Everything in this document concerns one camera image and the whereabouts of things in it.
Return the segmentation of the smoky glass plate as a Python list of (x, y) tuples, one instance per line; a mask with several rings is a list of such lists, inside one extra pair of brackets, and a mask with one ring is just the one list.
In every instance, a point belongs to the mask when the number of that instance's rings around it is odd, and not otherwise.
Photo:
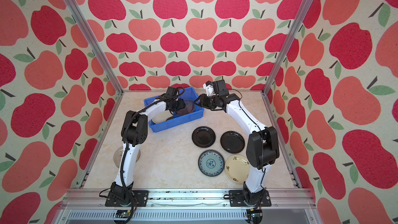
[(192, 99), (184, 99), (183, 102), (185, 104), (185, 107), (176, 111), (176, 114), (178, 116), (184, 116), (194, 112), (195, 103)]
[[(123, 152), (124, 152), (124, 148), (123, 148), (123, 146), (121, 146), (115, 151), (115, 153), (113, 155), (114, 164), (117, 168), (120, 168)], [(141, 157), (141, 150), (139, 149), (138, 154), (136, 156), (136, 162), (140, 159), (140, 157)]]

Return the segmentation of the white plate with dark glaze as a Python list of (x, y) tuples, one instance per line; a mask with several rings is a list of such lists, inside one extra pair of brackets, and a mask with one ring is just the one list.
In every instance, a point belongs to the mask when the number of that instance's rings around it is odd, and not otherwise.
[(174, 115), (171, 114), (169, 111), (164, 111), (164, 112), (161, 112), (161, 113), (157, 114), (156, 116), (154, 116), (151, 120), (154, 124), (159, 124), (159, 123), (165, 122), (169, 119), (172, 119), (173, 116)]

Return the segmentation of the black plate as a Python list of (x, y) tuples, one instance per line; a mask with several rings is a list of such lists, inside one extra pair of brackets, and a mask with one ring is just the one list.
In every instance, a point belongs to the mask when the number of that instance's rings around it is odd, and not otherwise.
[(197, 147), (208, 148), (214, 144), (216, 135), (212, 128), (200, 126), (193, 131), (191, 138)]
[(222, 148), (232, 154), (240, 153), (245, 148), (243, 136), (235, 131), (227, 131), (220, 138)]

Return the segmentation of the blue patterned plate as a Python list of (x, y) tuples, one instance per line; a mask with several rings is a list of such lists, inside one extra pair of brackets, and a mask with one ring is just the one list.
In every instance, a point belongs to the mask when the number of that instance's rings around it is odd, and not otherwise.
[(224, 171), (225, 160), (222, 154), (209, 149), (200, 154), (198, 158), (199, 170), (208, 177), (216, 177)]

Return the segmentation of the cream yellow plate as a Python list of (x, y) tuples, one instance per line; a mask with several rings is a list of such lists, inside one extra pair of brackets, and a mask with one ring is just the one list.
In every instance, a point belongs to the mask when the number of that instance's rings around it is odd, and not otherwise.
[(226, 160), (225, 170), (230, 180), (243, 184), (248, 178), (250, 163), (245, 156), (234, 154)]

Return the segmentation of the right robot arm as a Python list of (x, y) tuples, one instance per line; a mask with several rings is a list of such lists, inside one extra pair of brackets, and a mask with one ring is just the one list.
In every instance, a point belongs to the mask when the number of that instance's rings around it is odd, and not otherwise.
[(243, 197), (246, 205), (257, 207), (266, 193), (266, 176), (280, 156), (277, 131), (256, 119), (246, 109), (241, 97), (229, 92), (224, 80), (207, 81), (203, 88), (206, 92), (197, 98), (199, 106), (211, 111), (224, 111), (247, 135), (246, 157), (250, 170), (243, 184)]

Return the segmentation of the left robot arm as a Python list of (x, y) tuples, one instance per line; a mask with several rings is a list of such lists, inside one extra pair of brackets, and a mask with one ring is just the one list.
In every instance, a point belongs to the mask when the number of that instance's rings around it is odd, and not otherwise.
[(158, 96), (155, 100), (138, 111), (128, 111), (121, 130), (123, 141), (123, 154), (120, 162), (119, 172), (110, 187), (106, 197), (106, 207), (134, 208), (138, 203), (133, 195), (134, 170), (138, 152), (141, 145), (148, 137), (148, 123), (156, 115), (171, 111), (172, 113), (185, 107), (180, 96), (184, 93), (183, 87), (168, 87), (166, 93)]

